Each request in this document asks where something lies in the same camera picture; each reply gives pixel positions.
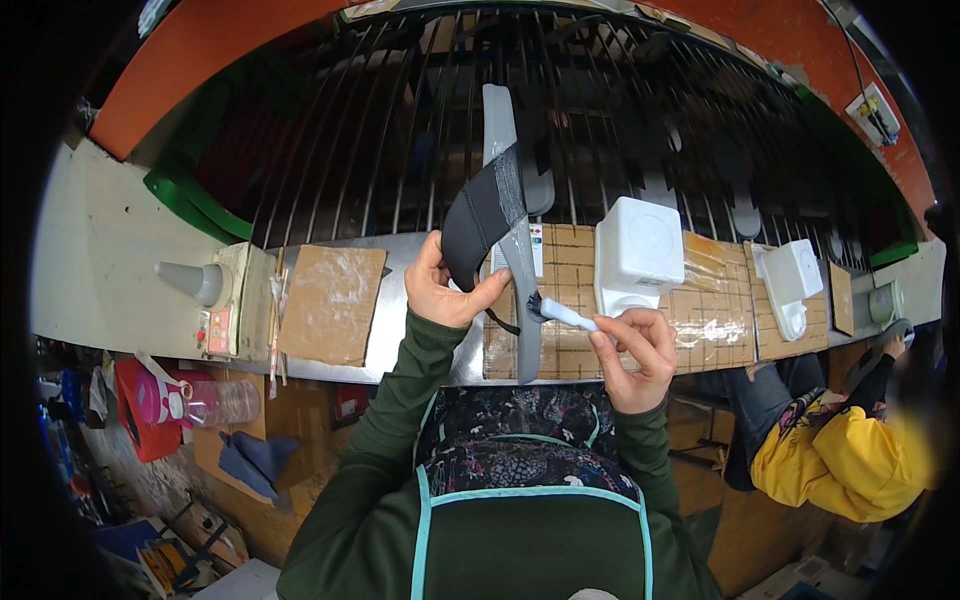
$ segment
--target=orange panel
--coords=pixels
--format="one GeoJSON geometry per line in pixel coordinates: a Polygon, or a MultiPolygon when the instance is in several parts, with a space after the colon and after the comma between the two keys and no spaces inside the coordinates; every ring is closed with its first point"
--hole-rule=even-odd
{"type": "MultiPolygon", "coordinates": [[[[164,114],[212,75],[275,37],[349,4],[360,3],[183,0],[117,80],[90,137],[114,156],[125,158],[164,114]]],[[[859,94],[850,50],[843,32],[817,0],[653,0],[644,4],[688,18],[780,64],[860,132],[844,111],[859,94]]],[[[933,189],[916,142],[870,61],[859,48],[856,52],[864,85],[876,82],[902,124],[898,143],[875,154],[929,238],[923,215],[933,204],[933,189]]]]}
{"type": "Polygon", "coordinates": [[[124,69],[90,137],[126,158],[164,114],[221,69],[347,5],[348,0],[183,0],[124,69]]]}
{"type": "MultiPolygon", "coordinates": [[[[818,0],[644,0],[642,4],[687,18],[757,52],[813,90],[852,130],[867,139],[846,113],[847,105],[860,94],[850,48],[843,31],[818,0]]],[[[864,86],[876,83],[900,121],[897,143],[877,149],[874,155],[910,204],[927,239],[931,239],[924,211],[933,205],[933,188],[917,143],[890,90],[856,43],[853,48],[864,86]]]]}

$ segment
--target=floral apron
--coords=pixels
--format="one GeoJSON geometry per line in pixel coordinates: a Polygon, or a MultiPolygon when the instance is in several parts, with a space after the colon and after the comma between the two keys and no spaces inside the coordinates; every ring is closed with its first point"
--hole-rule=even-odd
{"type": "Polygon", "coordinates": [[[644,597],[653,597],[653,552],[643,492],[616,461],[609,399],[599,385],[443,388],[430,400],[414,444],[420,526],[412,600],[423,597],[434,507],[451,502],[589,495],[637,512],[644,597]]]}

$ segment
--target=metal rack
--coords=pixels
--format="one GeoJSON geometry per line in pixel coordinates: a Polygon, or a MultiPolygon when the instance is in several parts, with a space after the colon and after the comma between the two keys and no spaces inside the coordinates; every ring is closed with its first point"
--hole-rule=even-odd
{"type": "Polygon", "coordinates": [[[282,51],[312,90],[299,114],[284,120],[245,90],[199,168],[207,180],[249,180],[240,212],[251,214],[263,248],[439,228],[481,167],[482,85],[531,85],[546,131],[541,171],[552,169],[556,190],[542,222],[592,226],[617,197],[642,197],[635,157],[661,144],[683,227],[741,241],[711,153],[724,131],[753,158],[757,242],[808,237],[818,257],[869,271],[794,94],[739,56],[676,32],[651,60],[661,31],[605,12],[513,3],[361,19],[332,40],[282,51]],[[644,135],[628,133],[636,131],[625,128],[625,111],[644,135]],[[224,154],[244,148],[257,168],[237,173],[233,161],[231,171],[224,154]]]}

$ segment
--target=right hand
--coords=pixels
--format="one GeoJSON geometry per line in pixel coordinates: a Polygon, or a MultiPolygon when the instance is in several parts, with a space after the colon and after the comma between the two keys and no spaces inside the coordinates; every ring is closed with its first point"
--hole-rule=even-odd
{"type": "Polygon", "coordinates": [[[590,333],[590,343],[600,359],[613,408],[626,415],[657,408],[677,369],[677,330],[652,308],[631,308],[616,319],[596,315],[593,321],[600,331],[590,333]],[[616,346],[610,336],[616,338],[616,346]],[[618,352],[624,350],[639,363],[638,372],[627,372],[620,364],[618,352]]]}
{"type": "Polygon", "coordinates": [[[906,351],[906,343],[901,336],[895,336],[893,339],[883,345],[883,353],[890,354],[897,360],[901,354],[906,351]]]}

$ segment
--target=hand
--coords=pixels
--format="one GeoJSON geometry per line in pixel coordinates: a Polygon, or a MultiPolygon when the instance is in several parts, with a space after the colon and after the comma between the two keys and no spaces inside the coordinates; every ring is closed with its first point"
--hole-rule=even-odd
{"type": "Polygon", "coordinates": [[[901,354],[906,351],[906,343],[903,341],[901,336],[895,336],[886,344],[883,345],[883,353],[890,354],[894,357],[894,360],[897,360],[901,354]]]}
{"type": "Polygon", "coordinates": [[[590,333],[590,343],[600,358],[613,408],[626,415],[657,408],[677,369],[677,330],[652,308],[631,308],[616,319],[597,315],[593,321],[600,331],[590,333]],[[616,338],[616,346],[607,334],[616,338]],[[638,372],[623,369],[618,352],[624,350],[640,364],[638,372]]]}
{"type": "Polygon", "coordinates": [[[440,232],[436,230],[426,236],[414,264],[403,272],[410,310],[427,321],[454,328],[470,325],[474,317],[490,308],[512,278],[510,269],[500,269],[469,294],[451,290],[447,287],[450,271],[440,250],[440,232]]]}

